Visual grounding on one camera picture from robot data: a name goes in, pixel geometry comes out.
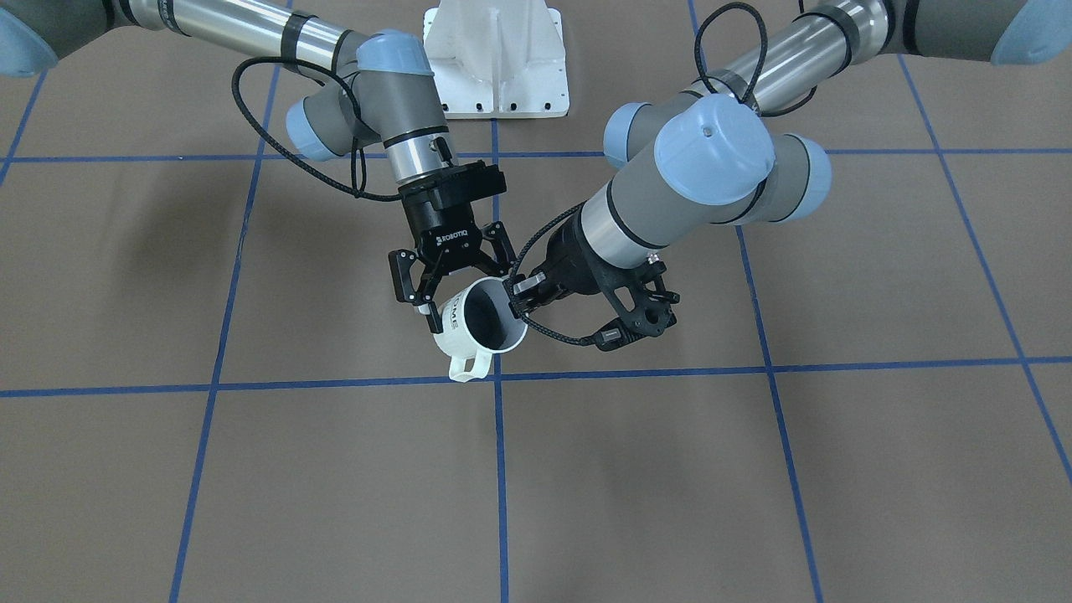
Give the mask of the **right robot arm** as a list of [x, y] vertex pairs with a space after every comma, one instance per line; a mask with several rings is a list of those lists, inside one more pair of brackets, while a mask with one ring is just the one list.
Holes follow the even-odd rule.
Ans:
[[3, 73], [34, 76], [126, 26], [244, 54], [234, 80], [256, 64], [317, 80], [321, 90], [287, 112], [291, 147], [240, 107], [265, 142], [301, 170], [349, 156], [358, 171], [364, 148], [383, 146], [414, 238], [412, 249], [389, 255], [399, 302], [430, 313], [444, 277], [466, 268], [502, 277], [512, 267], [504, 226], [480, 227], [472, 214], [472, 203], [505, 191], [504, 175], [482, 161], [458, 161], [431, 64], [414, 35], [392, 29], [364, 35], [265, 1], [4, 1]]

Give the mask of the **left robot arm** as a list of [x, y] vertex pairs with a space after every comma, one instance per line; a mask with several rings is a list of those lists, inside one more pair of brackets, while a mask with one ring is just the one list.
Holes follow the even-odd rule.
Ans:
[[706, 224], [796, 220], [827, 198], [827, 153], [769, 133], [766, 116], [881, 54], [1021, 65], [1068, 46], [1068, 1], [819, 1], [670, 100], [616, 111], [604, 137], [616, 175], [560, 225], [531, 276], [509, 280], [513, 306], [604, 295], [629, 328], [662, 323], [678, 294], [658, 251]]

